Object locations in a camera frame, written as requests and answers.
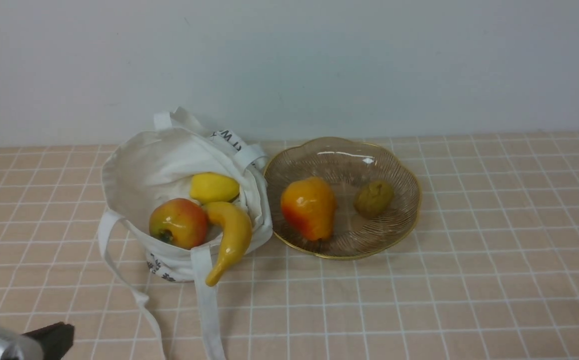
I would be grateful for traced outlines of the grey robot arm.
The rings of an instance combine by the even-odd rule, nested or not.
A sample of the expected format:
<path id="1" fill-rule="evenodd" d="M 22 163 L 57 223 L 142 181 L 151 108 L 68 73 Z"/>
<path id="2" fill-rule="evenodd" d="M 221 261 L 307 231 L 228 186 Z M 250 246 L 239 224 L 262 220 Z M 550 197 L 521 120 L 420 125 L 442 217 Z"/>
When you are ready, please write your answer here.
<path id="1" fill-rule="evenodd" d="M 61 360 L 74 339 L 75 327 L 62 321 L 25 333 L 0 326 L 0 360 Z"/>

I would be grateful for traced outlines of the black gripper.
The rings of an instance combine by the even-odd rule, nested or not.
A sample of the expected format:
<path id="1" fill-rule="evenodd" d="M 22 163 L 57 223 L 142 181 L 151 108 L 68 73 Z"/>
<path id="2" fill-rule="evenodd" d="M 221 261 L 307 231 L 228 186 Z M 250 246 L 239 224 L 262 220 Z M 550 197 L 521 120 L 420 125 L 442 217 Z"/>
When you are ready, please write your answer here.
<path id="1" fill-rule="evenodd" d="M 42 357 L 36 357 L 35 360 L 63 360 L 74 346 L 75 327 L 65 322 L 56 322 L 23 335 L 35 341 L 42 350 Z"/>

